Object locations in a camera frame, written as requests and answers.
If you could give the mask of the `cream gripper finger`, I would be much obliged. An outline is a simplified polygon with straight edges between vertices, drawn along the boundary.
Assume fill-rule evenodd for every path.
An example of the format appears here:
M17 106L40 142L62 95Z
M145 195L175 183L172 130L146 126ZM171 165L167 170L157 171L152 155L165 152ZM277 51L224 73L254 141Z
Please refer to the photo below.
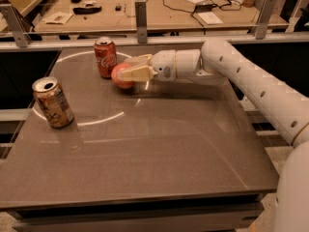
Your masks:
M157 72L150 66L128 67L118 71L121 81L146 82L154 78Z
M130 68L148 67L152 59L152 54L144 54L126 58L124 63Z

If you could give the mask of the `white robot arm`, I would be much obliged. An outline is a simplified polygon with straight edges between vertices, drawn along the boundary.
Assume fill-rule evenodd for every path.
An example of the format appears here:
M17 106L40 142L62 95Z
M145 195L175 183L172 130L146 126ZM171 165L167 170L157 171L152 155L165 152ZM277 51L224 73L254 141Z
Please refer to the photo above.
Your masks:
M229 78L294 147L281 170L272 232L309 232L309 100L305 96L220 38L206 39L199 49L131 57L112 73L117 84L156 79L217 85Z

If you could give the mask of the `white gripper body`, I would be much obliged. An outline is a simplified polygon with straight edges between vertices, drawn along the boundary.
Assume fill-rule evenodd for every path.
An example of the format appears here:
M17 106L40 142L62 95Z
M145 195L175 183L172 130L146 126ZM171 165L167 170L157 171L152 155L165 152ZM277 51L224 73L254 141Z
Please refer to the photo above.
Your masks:
M189 79L201 69L201 51L162 50L152 57L151 66L156 71L154 76L156 80Z

